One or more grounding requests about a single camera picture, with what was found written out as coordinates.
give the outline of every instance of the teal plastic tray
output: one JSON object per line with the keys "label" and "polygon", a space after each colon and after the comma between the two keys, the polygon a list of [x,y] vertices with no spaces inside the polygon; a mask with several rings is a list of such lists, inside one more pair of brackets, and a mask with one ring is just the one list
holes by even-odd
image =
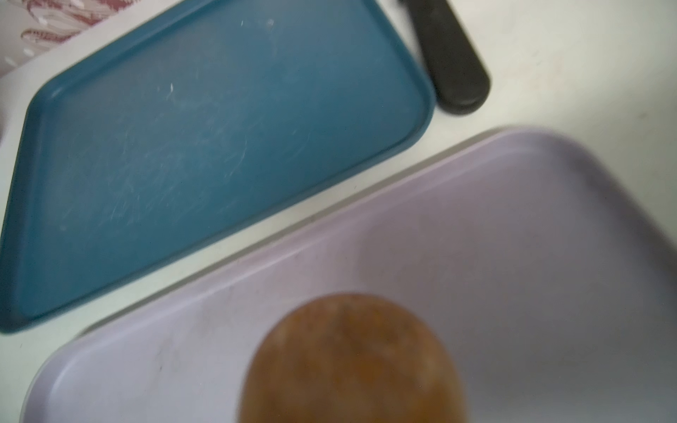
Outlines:
{"label": "teal plastic tray", "polygon": [[32,100],[0,246],[0,330],[402,151],[433,105],[373,0],[176,5]]}

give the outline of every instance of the black handle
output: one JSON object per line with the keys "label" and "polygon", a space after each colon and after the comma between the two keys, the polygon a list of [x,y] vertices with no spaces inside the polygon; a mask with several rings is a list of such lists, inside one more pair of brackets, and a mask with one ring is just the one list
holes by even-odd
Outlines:
{"label": "black handle", "polygon": [[474,112],[487,99],[491,82],[449,3],[404,1],[439,105],[449,113]]}

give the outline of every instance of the scratch marks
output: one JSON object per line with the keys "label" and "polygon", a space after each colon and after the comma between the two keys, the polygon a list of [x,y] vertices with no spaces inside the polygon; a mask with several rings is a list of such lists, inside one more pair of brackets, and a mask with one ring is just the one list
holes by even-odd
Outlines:
{"label": "scratch marks", "polygon": [[68,217],[70,215],[70,212],[73,211],[73,207],[75,207],[75,205],[73,203],[71,203],[70,207],[68,207],[68,210],[66,210],[64,215],[61,216],[61,220],[64,220],[66,217]]}
{"label": "scratch marks", "polygon": [[120,203],[119,203],[119,202],[116,202],[116,203],[115,203],[115,207],[113,207],[113,211],[112,211],[112,213],[110,213],[110,220],[111,220],[111,221],[112,221],[113,218],[115,217],[115,211],[118,209],[118,204],[120,204]]}
{"label": "scratch marks", "polygon": [[165,101],[169,99],[169,97],[172,95],[173,92],[174,92],[174,83],[171,83],[169,84],[169,94],[167,94],[167,96],[165,97]]}
{"label": "scratch marks", "polygon": [[313,133],[313,131],[308,131],[308,136],[306,136],[305,141],[301,144],[301,146],[299,148],[297,148],[296,152],[294,152],[294,154],[292,154],[287,159],[288,162],[294,160],[296,157],[299,156],[299,154],[301,154],[301,152],[303,152],[303,150],[305,150],[306,146],[310,142],[310,136],[311,136],[312,133]]}
{"label": "scratch marks", "polygon": [[238,162],[233,166],[233,169],[230,171],[230,173],[227,175],[227,178],[230,179],[233,174],[240,168],[240,165],[242,164],[242,161],[244,160],[244,157],[247,154],[247,146],[249,144],[249,141],[247,141],[247,138],[244,139],[244,147],[242,147],[242,154],[240,155],[240,159]]}
{"label": "scratch marks", "polygon": [[191,202],[190,205],[181,210],[180,213],[174,214],[172,218],[172,224],[176,225],[180,221],[182,221],[186,216],[197,213],[199,210],[204,209],[207,206],[207,204],[209,204],[210,198],[211,197],[209,196],[208,193],[206,192],[201,193],[200,197],[196,201]]}

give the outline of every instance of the patterned fabric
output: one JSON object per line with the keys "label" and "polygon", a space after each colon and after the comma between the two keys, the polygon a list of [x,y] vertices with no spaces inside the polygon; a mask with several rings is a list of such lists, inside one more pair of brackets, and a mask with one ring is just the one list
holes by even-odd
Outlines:
{"label": "patterned fabric", "polygon": [[[0,12],[0,35],[5,38],[0,43],[0,61],[4,55],[0,76],[136,1],[138,0],[7,0],[8,3],[0,4],[5,8],[5,13]],[[3,18],[14,22],[3,21]]]}

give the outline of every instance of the potato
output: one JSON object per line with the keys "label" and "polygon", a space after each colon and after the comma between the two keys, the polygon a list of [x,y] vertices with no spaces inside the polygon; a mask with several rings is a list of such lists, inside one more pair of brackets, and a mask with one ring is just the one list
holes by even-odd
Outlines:
{"label": "potato", "polygon": [[335,294],[299,307],[250,365],[239,423],[464,423],[442,344],[383,298]]}

